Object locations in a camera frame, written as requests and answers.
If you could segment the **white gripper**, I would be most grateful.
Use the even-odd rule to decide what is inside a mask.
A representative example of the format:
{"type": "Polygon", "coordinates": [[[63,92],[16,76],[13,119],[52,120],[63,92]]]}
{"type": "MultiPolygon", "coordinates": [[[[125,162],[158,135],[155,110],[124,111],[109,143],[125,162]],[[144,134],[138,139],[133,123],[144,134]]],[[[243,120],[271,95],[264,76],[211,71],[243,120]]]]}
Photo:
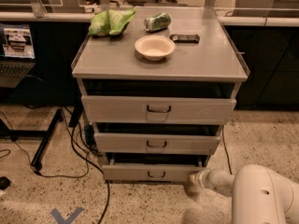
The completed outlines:
{"type": "Polygon", "coordinates": [[[202,186],[225,197],[231,197],[235,176],[221,169],[213,169],[192,174],[190,180],[195,186],[202,186]]]}

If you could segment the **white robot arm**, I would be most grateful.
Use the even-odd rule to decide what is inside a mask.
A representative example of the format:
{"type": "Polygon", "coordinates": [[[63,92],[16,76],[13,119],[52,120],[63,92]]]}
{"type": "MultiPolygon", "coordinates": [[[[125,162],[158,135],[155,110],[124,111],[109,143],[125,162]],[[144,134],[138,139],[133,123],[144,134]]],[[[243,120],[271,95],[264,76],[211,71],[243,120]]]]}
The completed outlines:
{"type": "Polygon", "coordinates": [[[267,167],[249,164],[235,175],[204,169],[190,180],[232,198],[232,224],[299,224],[299,184],[267,167]]]}

